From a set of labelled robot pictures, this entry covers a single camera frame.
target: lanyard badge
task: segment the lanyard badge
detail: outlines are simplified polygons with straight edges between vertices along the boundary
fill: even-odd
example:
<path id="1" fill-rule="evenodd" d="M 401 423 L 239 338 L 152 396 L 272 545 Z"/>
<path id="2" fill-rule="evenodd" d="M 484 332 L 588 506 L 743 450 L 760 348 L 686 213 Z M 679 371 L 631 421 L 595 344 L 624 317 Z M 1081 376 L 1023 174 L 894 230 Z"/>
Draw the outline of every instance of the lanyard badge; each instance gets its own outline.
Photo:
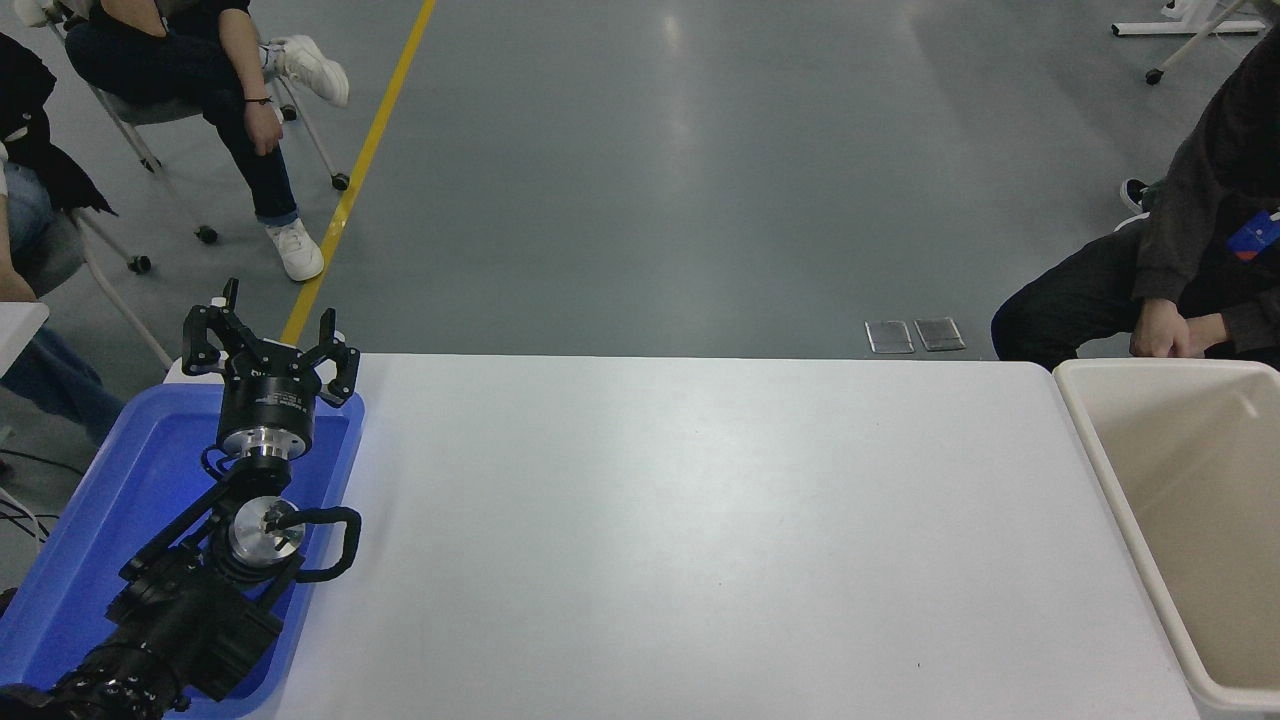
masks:
<path id="1" fill-rule="evenodd" d="M 1261 210 L 1226 240 L 1226 249 L 1240 261 L 1249 263 L 1276 240 L 1280 240 L 1280 213 Z"/>

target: jeans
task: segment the jeans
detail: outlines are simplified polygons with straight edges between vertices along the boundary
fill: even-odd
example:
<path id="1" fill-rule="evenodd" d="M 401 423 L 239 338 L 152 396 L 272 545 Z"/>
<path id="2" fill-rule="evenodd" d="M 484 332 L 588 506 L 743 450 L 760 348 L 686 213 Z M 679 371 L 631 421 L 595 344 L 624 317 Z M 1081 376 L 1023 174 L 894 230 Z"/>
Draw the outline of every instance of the jeans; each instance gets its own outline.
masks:
<path id="1" fill-rule="evenodd" d="M 253 151 L 244 129 L 244 94 L 218 40 L 218 17 L 197 9 L 170 19 L 168 37 L 134 29 L 96 6 L 67 35 L 72 67 L 93 87 L 134 105 L 173 99 L 197 105 L 248 183 L 253 211 L 268 225 L 297 219 L 284 155 Z"/>
<path id="2" fill-rule="evenodd" d="M 1146 225 L 1147 220 L 1135 220 L 1094 240 L 1005 301 L 991 322 L 996 355 L 1052 370 L 1075 357 L 1091 340 L 1133 332 L 1142 301 L 1129 296 Z M 1225 249 L 1210 247 L 1196 278 L 1183 291 L 1178 310 L 1184 318 L 1219 313 L 1275 284 L 1275 275 L 1261 264 L 1244 264 Z M 1280 369 L 1280 347 L 1235 352 L 1225 342 L 1204 355 L 1256 360 Z"/>
<path id="3" fill-rule="evenodd" d="M 36 173 L 4 163 L 9 182 L 9 243 L 17 252 L 37 242 L 54 220 L 49 193 Z M 45 413 L 78 423 L 93 445 L 102 445 L 124 405 L 102 387 L 93 368 L 49 328 L 40 328 L 0 386 L 32 401 Z"/>

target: beige plastic bin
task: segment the beige plastic bin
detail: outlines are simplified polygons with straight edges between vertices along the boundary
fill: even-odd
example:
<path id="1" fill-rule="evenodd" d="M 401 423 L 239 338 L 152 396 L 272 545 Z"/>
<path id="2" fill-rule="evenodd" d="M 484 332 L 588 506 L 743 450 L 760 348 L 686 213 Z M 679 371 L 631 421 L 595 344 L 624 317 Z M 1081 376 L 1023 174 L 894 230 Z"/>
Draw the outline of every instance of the beige plastic bin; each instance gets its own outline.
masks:
<path id="1" fill-rule="evenodd" d="M 1280 373 L 1128 359 L 1053 375 L 1188 685 L 1280 711 Z"/>

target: hand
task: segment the hand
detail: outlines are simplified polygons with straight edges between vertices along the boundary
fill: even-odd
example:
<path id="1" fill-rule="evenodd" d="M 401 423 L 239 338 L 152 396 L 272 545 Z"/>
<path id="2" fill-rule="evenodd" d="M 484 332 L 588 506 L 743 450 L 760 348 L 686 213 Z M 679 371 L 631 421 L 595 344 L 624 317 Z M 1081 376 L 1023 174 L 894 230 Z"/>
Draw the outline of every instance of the hand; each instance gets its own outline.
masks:
<path id="1" fill-rule="evenodd" d="M 1187 327 L 1190 331 L 1192 355 L 1201 355 L 1215 345 L 1231 340 L 1231 333 L 1226 329 L 1226 322 L 1221 313 L 1188 318 Z"/>
<path id="2" fill-rule="evenodd" d="M 1129 352 L 1137 357 L 1190 357 L 1192 333 L 1178 305 L 1162 297 L 1144 300 Z"/>
<path id="3" fill-rule="evenodd" d="M 36 293 L 27 281 L 13 269 L 0 266 L 0 302 L 35 302 Z"/>
<path id="4" fill-rule="evenodd" d="M 284 137 L 284 128 L 275 117 L 275 109 L 259 102 L 244 104 L 244 132 L 253 143 L 253 152 L 259 155 L 275 150 L 276 143 Z"/>

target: robotic arm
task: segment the robotic arm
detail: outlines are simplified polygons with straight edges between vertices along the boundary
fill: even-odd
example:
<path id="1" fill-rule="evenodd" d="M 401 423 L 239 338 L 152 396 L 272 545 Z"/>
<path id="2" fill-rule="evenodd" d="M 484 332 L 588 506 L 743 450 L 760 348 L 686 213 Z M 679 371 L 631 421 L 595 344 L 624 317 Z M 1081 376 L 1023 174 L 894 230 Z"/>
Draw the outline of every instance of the robotic arm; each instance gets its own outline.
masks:
<path id="1" fill-rule="evenodd" d="M 128 585 L 106 610 L 115 632 L 49 691 L 0 687 L 0 717 L 152 720 L 186 710 L 188 685 L 220 701 L 280 634 L 271 607 L 289 583 L 330 580 L 355 560 L 355 510 L 300 510 L 279 495 L 289 461 L 311 448 L 316 397 L 338 407 L 352 396 L 360 351 L 334 329 L 333 309 L 306 352 L 261 340 L 236 316 L 236 291 L 233 278 L 210 305 L 191 309 L 182 352 L 186 374 L 223 375 L 216 446 L 230 468 L 205 461 L 214 486 L 120 569 Z M 338 372 L 323 384 L 325 360 Z M 339 523 L 342 557 L 303 570 L 306 525 Z"/>

